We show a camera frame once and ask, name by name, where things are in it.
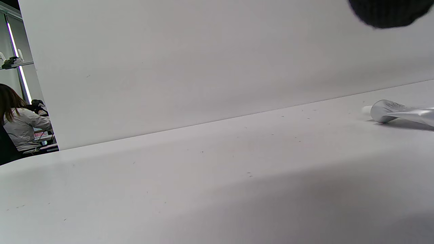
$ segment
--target white table surface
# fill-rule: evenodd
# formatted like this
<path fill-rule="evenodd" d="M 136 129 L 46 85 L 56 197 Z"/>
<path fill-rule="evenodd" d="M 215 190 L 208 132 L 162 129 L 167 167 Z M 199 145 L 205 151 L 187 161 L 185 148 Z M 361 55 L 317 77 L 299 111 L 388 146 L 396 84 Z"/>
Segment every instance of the white table surface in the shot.
<path fill-rule="evenodd" d="M 420 82 L 0 166 L 0 243 L 431 244 L 433 132 L 360 108 L 432 106 L 432 91 Z"/>

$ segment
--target white wall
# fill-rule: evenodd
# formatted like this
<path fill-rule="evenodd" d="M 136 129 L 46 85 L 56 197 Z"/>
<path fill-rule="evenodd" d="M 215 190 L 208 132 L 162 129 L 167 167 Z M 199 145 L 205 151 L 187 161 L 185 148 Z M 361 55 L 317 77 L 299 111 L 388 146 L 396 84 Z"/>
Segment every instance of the white wall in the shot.
<path fill-rule="evenodd" d="M 26 29 L 21 20 L 9 17 L 9 24 L 12 29 L 15 45 L 23 53 L 26 62 L 33 61 L 32 52 L 30 51 L 29 41 L 26 35 Z M 24 75 L 26 77 L 27 86 L 29 87 L 32 99 L 39 99 L 44 101 L 42 95 L 41 85 L 39 84 L 38 75 L 34 65 L 23 66 Z"/>
<path fill-rule="evenodd" d="M 0 52 L 2 52 L 6 58 L 15 56 L 15 54 L 12 52 L 9 30 L 3 15 L 0 15 Z M 0 70 L 0 83 L 8 85 L 14 89 L 15 92 L 20 95 L 20 97 L 23 97 L 20 79 L 18 78 L 18 72 L 16 69 Z"/>
<path fill-rule="evenodd" d="M 20 0 L 61 149 L 434 78 L 434 15 L 345 0 Z"/>

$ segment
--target woman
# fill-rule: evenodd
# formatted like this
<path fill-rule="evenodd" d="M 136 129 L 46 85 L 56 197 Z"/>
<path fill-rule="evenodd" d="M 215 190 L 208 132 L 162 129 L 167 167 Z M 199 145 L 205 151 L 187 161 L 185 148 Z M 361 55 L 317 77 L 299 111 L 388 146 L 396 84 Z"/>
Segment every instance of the woman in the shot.
<path fill-rule="evenodd" d="M 41 117 L 25 109 L 26 103 L 10 87 L 0 84 L 0 118 L 1 123 L 18 149 L 23 152 L 40 146 L 34 142 L 33 128 L 51 130 L 48 117 Z"/>

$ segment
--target brown hair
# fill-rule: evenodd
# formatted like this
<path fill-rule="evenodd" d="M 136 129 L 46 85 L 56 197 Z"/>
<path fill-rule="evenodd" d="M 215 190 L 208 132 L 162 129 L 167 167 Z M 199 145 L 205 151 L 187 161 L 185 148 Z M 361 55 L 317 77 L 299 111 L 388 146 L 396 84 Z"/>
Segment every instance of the brown hair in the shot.
<path fill-rule="evenodd" d="M 23 108 L 26 102 L 18 96 L 18 94 L 5 84 L 0 84 L 0 116 L 1 124 L 4 125 L 4 116 L 9 122 L 13 120 L 12 109 L 15 109 L 19 115 L 17 108 Z"/>

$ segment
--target white shirt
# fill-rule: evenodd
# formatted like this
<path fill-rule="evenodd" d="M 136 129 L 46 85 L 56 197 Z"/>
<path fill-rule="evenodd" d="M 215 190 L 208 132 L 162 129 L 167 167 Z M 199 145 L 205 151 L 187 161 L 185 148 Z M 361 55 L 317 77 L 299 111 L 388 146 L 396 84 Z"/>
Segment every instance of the white shirt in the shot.
<path fill-rule="evenodd" d="M 18 151 L 34 149 L 39 146 L 39 143 L 34 142 L 35 135 L 33 128 L 51 130 L 50 119 L 48 117 L 41 117 L 28 109 L 18 108 L 17 110 L 19 115 L 15 109 L 12 109 L 12 122 L 9 122 L 6 116 L 3 117 L 5 121 L 3 127 Z"/>

